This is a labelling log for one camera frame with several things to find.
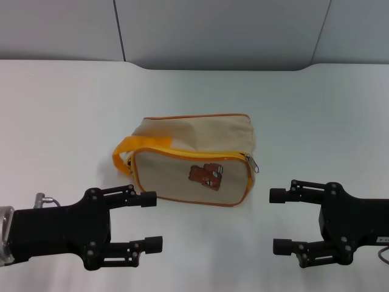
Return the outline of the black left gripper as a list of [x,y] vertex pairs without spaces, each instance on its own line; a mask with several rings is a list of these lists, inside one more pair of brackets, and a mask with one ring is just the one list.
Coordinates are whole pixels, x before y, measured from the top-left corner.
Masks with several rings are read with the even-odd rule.
[[75,254],[88,271],[138,267],[141,253],[162,252],[162,236],[108,243],[109,209],[133,206],[157,206],[156,192],[138,194],[132,184],[92,188],[72,205],[16,210],[8,238],[12,263],[27,262],[32,257]]

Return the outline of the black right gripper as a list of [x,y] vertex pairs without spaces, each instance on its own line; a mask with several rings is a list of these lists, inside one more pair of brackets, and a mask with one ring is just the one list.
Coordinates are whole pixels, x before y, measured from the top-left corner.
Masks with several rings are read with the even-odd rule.
[[349,265],[363,246],[381,246],[388,251],[388,200],[356,198],[337,182],[320,184],[293,179],[289,190],[271,188],[270,203],[321,204],[320,232],[325,241],[273,240],[273,253],[295,254],[301,268],[337,263]]

